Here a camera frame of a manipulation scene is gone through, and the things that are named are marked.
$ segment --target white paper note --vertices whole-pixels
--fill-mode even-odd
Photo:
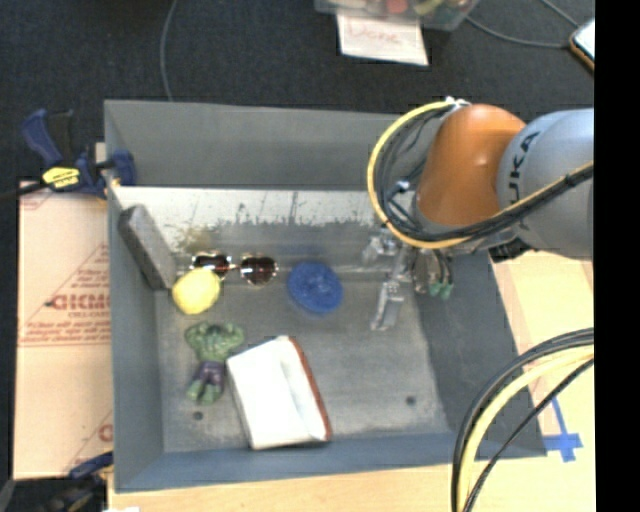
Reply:
[[[377,18],[337,14],[344,55],[427,66],[420,22],[391,23]]]

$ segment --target black carpet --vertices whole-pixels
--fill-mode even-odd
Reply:
[[[554,4],[578,23],[595,13],[595,0]],[[103,100],[167,99],[159,48],[171,5],[0,3],[0,192],[41,172],[39,157],[19,132],[34,110],[73,109],[73,141],[80,149],[103,137]],[[472,17],[533,41],[565,44],[573,30],[538,0],[481,0]],[[503,106],[525,121],[594,104],[593,74],[567,48],[505,42],[467,22],[452,33],[424,30],[424,38],[428,68],[374,62],[340,55],[335,20],[317,13],[313,0],[179,0],[166,38],[166,70],[175,101],[399,114],[454,96]],[[0,488],[11,467],[15,206],[0,204]],[[43,255],[43,265],[50,257],[56,255]],[[30,485],[19,486],[9,510],[28,510],[60,482]]]

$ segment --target gray bin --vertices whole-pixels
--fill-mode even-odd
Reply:
[[[516,348],[486,253],[456,260],[448,301],[410,293],[398,324],[369,320],[390,262],[364,266],[378,230],[365,192],[369,151],[396,116],[293,109],[107,101],[107,152],[129,149],[139,186],[111,194],[110,258],[115,489],[118,492],[298,478],[446,463],[480,387]],[[280,275],[256,290],[230,276],[209,311],[185,316],[154,291],[117,231],[121,211],[144,204],[186,270],[198,249],[273,256]],[[341,307],[300,311],[286,277],[298,261],[340,276]],[[334,427],[317,447],[248,448],[231,393],[213,406],[184,391],[195,359],[184,330],[234,321],[247,344],[279,334],[305,351]],[[488,432],[495,451],[531,408],[521,393]],[[509,450],[541,455],[531,425]]]

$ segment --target hulk figurine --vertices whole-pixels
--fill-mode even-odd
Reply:
[[[214,325],[201,322],[189,327],[184,337],[200,361],[187,397],[194,402],[212,404],[224,391],[225,361],[233,349],[244,342],[244,332],[232,323]]]

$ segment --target blue ball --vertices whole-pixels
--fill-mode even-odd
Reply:
[[[287,288],[294,301],[313,313],[329,313],[342,302],[342,283],[324,263],[298,263],[289,274]]]

